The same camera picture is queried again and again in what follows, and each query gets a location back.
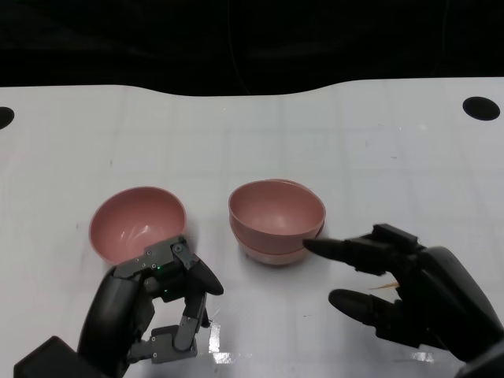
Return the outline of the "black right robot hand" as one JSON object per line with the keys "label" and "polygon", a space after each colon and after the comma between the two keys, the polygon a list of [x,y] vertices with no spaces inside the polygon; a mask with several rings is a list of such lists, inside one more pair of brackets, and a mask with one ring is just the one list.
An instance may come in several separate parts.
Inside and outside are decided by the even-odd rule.
{"label": "black right robot hand", "polygon": [[450,351],[468,362],[503,339],[493,306],[464,265],[445,247],[426,247],[389,224],[352,239],[306,239],[323,258],[375,276],[391,273],[399,298],[335,289],[328,301],[341,313],[375,329],[376,337],[408,347]]}

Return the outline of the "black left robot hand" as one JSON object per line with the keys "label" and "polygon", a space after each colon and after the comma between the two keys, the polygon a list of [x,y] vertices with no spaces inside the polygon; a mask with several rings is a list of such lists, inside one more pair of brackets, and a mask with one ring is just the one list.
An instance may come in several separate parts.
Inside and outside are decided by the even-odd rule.
{"label": "black left robot hand", "polygon": [[[208,295],[224,288],[204,261],[178,235],[145,248],[143,255],[113,266],[104,276],[87,313],[77,353],[108,377],[122,377],[128,367],[149,359],[163,364],[193,358],[195,336],[208,328]],[[179,324],[143,334],[154,318],[153,301],[183,299]]]}

